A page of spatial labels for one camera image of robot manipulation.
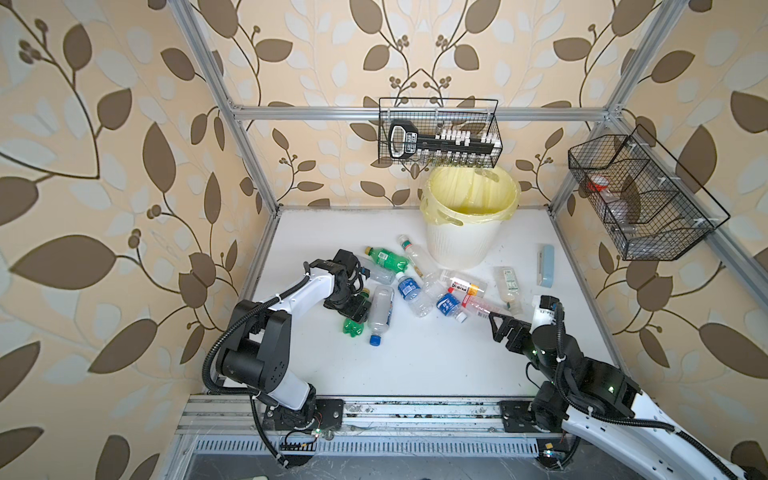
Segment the clear bottle blue artesian label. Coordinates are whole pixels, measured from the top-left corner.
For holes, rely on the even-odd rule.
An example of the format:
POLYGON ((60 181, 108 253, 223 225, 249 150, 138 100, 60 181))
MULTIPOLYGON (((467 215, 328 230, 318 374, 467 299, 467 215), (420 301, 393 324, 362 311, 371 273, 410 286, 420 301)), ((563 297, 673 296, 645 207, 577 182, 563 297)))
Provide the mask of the clear bottle blue artesian label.
POLYGON ((390 328, 393 300, 394 290, 391 286, 379 285, 375 289, 367 320, 371 346, 378 347, 381 344, 382 336, 390 328))

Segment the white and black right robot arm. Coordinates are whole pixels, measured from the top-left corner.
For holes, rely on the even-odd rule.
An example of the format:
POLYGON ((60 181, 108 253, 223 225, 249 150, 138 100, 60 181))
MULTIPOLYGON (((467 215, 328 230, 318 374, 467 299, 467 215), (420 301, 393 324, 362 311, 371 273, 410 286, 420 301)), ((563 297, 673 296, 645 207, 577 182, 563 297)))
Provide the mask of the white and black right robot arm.
POLYGON ((562 308, 550 315, 540 325, 489 316, 494 340, 545 378, 529 408, 537 427, 585 440, 645 479, 763 478, 706 447, 620 369, 586 356, 566 332, 562 308))

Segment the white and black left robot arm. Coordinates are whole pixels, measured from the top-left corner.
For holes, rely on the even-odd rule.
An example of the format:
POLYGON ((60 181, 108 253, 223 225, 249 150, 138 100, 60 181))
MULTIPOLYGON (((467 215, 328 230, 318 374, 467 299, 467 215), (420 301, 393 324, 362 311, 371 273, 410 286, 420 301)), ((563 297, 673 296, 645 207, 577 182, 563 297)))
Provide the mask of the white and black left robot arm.
POLYGON ((345 332, 360 334, 371 310, 364 289, 370 272, 352 252, 340 249, 333 259, 305 262, 303 269, 301 280, 287 290, 263 302, 238 302, 202 366, 208 392, 248 397, 263 445, 286 469, 298 464, 269 440, 257 405, 277 413, 290 433, 317 437, 323 429, 316 388, 289 369, 292 321, 320 304, 344 317, 345 332))

